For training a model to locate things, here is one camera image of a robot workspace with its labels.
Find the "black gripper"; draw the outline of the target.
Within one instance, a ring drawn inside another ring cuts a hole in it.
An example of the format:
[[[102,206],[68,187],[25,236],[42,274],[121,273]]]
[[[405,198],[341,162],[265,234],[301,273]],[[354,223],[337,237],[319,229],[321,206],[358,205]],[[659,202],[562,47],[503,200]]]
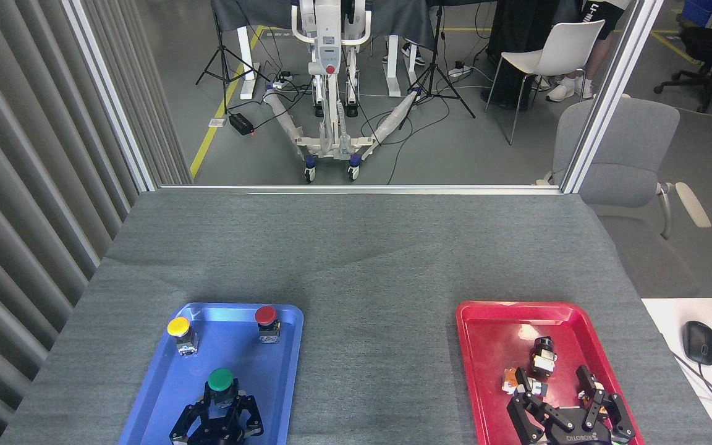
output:
[[[223,422],[210,420],[210,398],[187,405],[176,420],[169,439],[172,444],[242,444],[246,438],[263,434],[263,422],[253,396],[235,395]]]
[[[514,372],[517,385],[507,412],[522,444],[611,444],[629,443],[636,436],[624,400],[618,392],[607,392],[586,366],[579,366],[578,380],[590,405],[582,423],[570,431],[570,420],[552,405],[532,394],[532,384],[523,367]],[[605,408],[611,432],[601,423]]]

